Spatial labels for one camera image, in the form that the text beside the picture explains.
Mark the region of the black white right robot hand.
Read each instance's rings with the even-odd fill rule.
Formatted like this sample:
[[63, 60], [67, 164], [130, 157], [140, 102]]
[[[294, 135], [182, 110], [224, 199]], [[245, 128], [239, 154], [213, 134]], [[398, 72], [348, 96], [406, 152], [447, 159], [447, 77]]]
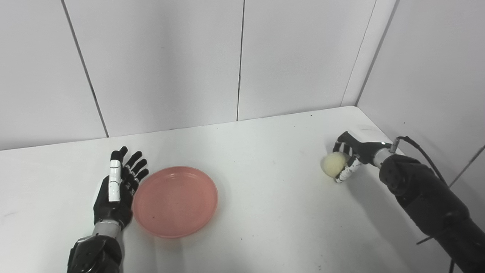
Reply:
[[376, 159], [383, 151], [384, 158], [391, 152], [392, 144], [386, 136], [374, 129], [349, 129], [342, 133], [334, 143], [332, 152], [340, 152], [347, 157], [344, 166], [334, 180], [342, 183], [347, 180], [361, 165], [371, 164], [381, 167], [384, 159]]

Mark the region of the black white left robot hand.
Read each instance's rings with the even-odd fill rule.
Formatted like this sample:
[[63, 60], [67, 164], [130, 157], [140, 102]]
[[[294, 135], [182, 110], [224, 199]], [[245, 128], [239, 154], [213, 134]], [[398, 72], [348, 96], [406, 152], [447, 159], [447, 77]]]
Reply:
[[113, 220], [126, 228], [131, 222], [132, 202], [141, 181], [149, 174], [147, 160], [141, 151], [133, 153], [127, 162], [124, 157], [128, 148], [111, 152], [110, 170], [102, 180], [95, 204], [94, 223]]

